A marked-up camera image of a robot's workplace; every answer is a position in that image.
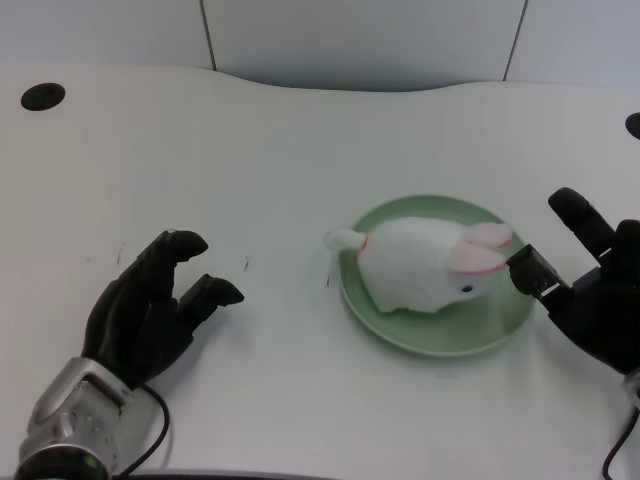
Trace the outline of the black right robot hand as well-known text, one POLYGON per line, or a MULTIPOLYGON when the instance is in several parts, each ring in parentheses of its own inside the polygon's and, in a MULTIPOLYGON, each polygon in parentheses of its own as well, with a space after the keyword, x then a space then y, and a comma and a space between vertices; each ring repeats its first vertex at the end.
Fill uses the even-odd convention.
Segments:
POLYGON ((527 245, 507 261, 511 280, 572 343, 629 375, 639 369, 639 222, 624 220, 613 229, 570 188, 557 190, 548 203, 598 266, 569 285, 527 245))

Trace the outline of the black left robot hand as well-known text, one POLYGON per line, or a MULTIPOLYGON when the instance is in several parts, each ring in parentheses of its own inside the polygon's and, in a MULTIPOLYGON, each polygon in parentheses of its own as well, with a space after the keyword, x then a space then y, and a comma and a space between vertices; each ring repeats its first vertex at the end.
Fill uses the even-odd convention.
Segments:
POLYGON ((195 232, 161 233, 100 295, 88 318, 81 355, 131 390, 173 365, 217 308, 244 300, 231 282, 208 274, 179 300, 173 297, 177 265, 207 249, 195 232))

